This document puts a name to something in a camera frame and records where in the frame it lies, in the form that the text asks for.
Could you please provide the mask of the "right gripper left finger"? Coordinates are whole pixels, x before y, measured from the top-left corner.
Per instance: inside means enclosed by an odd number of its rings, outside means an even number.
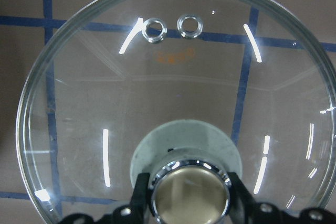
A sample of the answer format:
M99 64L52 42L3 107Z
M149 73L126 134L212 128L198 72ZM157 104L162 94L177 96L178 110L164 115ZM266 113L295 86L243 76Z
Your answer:
M91 216L79 213L64 217L60 223L148 223L146 212L148 210L149 178L149 173L138 174L129 203L115 207L112 213L103 215L99 220L94 221Z

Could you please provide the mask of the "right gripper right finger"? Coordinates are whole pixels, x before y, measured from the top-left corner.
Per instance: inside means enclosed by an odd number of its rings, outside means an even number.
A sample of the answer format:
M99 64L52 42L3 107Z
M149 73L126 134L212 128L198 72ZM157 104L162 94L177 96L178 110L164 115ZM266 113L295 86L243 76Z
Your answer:
M233 223L331 223L335 214L322 208L306 208L295 217L269 202L257 202L238 175L228 173L230 203L228 215Z

